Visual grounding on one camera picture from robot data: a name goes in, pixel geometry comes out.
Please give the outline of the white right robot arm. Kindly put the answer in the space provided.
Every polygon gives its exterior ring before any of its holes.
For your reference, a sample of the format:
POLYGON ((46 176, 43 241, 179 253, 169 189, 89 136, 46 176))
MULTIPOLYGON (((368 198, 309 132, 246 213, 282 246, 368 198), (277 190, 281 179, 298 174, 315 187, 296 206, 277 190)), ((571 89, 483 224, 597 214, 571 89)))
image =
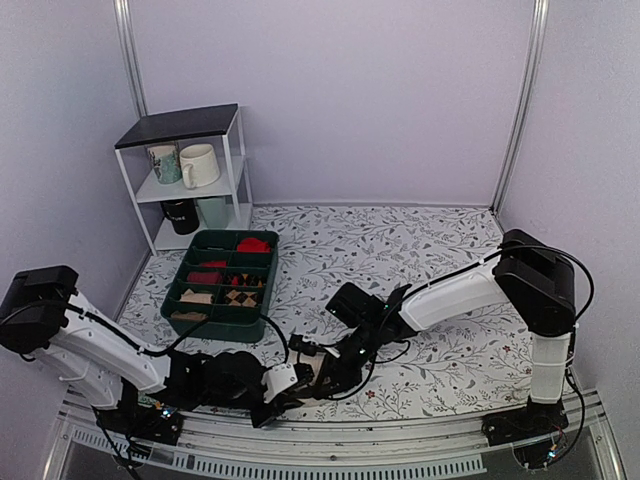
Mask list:
POLYGON ((421 287, 398 287, 385 300, 344 284, 326 308, 352 331, 325 356, 313 398, 345 398, 381 347, 497 304, 510 304, 532 335, 532 402, 516 422, 524 435, 539 435, 554 422, 554 404, 564 389, 577 317, 575 270, 562 252, 520 229, 506 232, 498 250, 484 259, 421 287))

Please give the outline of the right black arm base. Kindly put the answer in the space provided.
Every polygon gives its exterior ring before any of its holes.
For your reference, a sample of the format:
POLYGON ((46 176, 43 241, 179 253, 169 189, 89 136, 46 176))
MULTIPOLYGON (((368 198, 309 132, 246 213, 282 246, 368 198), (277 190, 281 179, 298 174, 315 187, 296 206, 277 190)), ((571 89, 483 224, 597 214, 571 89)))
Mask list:
POLYGON ((540 403, 529 397, 524 407, 483 416, 481 432, 490 446, 497 446, 559 433, 568 426, 562 398, 540 403))

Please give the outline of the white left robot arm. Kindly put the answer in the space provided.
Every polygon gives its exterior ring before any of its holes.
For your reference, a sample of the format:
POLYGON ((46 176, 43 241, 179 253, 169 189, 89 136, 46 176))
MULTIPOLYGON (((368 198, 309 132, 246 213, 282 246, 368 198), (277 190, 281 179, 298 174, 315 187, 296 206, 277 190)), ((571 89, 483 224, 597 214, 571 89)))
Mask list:
POLYGON ((103 317, 77 289, 77 279, 68 266, 16 273, 1 303, 1 345, 56 370, 126 433, 148 426, 139 394, 185 411, 247 410, 256 428, 301 406, 295 391, 313 380, 311 365, 285 361, 267 368, 244 351, 212 356, 175 345, 160 349, 103 317))

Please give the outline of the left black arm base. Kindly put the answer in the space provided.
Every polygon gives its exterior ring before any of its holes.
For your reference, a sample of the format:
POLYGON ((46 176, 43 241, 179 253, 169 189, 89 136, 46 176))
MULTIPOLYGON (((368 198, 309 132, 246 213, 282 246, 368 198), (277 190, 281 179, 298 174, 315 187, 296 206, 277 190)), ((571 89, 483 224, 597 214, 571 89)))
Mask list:
POLYGON ((184 418, 178 409, 152 400, 139 403, 138 390, 126 384, 114 410, 98 409, 96 424, 128 440, 141 439, 175 446, 178 443, 184 418))

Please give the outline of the cream and brown sock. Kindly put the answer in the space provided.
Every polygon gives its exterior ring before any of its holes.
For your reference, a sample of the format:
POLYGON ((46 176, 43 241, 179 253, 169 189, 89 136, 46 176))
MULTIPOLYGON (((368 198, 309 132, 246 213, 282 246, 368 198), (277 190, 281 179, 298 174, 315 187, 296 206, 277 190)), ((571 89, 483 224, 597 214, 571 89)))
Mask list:
POLYGON ((311 398, 316 389, 324 357, 303 359, 294 365, 298 383, 294 386, 294 393, 301 398, 311 398))

